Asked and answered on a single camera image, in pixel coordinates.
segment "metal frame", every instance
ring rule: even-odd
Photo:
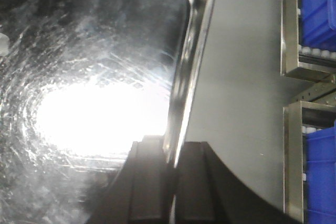
[[[336,72],[328,61],[299,54],[299,0],[282,0],[281,74],[296,79],[320,81]]]
[[[305,172],[303,125],[331,127],[336,119],[336,107],[299,101],[284,108],[284,211],[291,217],[305,221]]]

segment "gray surface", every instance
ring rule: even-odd
[[[187,140],[282,208],[282,107],[310,85],[280,76],[280,0],[216,0]]]

